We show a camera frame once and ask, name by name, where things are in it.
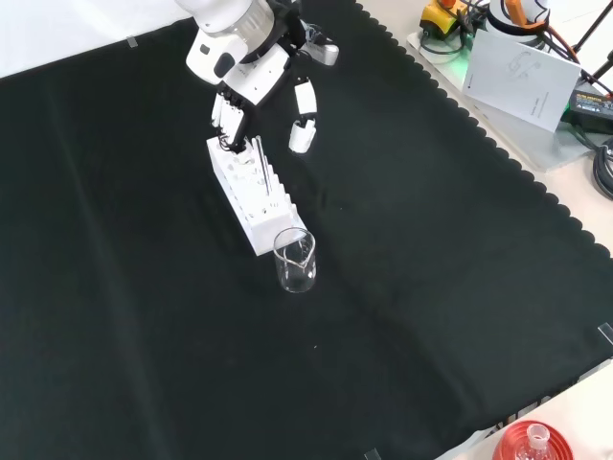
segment yellow device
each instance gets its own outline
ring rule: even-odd
[[[453,0],[441,3],[453,4]],[[457,15],[458,12],[466,12],[467,8],[468,5],[466,3],[456,0],[449,10]],[[423,9],[420,27],[433,38],[445,40],[458,26],[458,21],[448,11],[441,8],[437,0],[431,0],[430,4]]]

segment black cloth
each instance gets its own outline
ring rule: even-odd
[[[607,356],[608,252],[352,0],[264,148],[318,241],[278,286],[216,183],[179,22],[0,81],[0,457],[431,459]]]

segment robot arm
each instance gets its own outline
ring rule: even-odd
[[[246,149],[249,113],[277,87],[293,56],[308,53],[328,66],[338,57],[338,47],[319,28],[300,20],[296,0],[175,1],[200,28],[187,63],[217,86],[212,125],[225,150]],[[314,99],[312,86],[310,93]],[[294,151],[307,150],[314,136],[313,111],[301,110],[292,131]]]

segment white paper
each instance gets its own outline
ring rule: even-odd
[[[477,33],[464,93],[554,132],[580,67],[486,31]]]

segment electronic device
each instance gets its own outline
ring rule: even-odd
[[[613,135],[613,101],[599,94],[575,90],[562,122],[587,132]]]
[[[460,26],[458,20],[451,16],[449,12],[458,15],[458,12],[465,12],[467,4],[461,0],[445,0],[439,3],[431,0],[423,9],[421,14],[420,27],[429,36],[438,40],[445,40]]]

